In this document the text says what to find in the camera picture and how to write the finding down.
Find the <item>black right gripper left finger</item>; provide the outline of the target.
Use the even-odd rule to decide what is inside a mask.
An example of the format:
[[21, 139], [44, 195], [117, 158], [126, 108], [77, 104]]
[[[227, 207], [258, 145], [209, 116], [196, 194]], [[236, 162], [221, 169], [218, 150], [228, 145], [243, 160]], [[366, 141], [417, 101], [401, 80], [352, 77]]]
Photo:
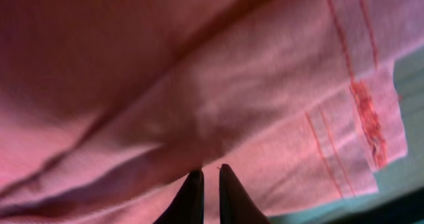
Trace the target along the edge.
[[201, 170], [189, 173], [168, 208], [154, 224], [203, 224], [204, 176]]

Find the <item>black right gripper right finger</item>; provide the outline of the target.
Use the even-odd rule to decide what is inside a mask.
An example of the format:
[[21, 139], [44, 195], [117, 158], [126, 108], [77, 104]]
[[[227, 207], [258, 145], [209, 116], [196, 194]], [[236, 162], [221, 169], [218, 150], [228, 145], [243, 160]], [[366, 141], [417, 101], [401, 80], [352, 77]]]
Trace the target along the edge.
[[219, 213], [221, 224], [270, 224], [228, 164], [219, 171]]

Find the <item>orange red t-shirt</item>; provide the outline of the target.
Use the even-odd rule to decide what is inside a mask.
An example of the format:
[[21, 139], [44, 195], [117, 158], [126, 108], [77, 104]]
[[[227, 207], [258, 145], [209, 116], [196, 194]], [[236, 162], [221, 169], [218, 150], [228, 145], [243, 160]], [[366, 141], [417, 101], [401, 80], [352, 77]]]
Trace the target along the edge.
[[266, 214], [377, 192], [423, 0], [1, 0], [1, 222], [153, 223], [230, 164]]

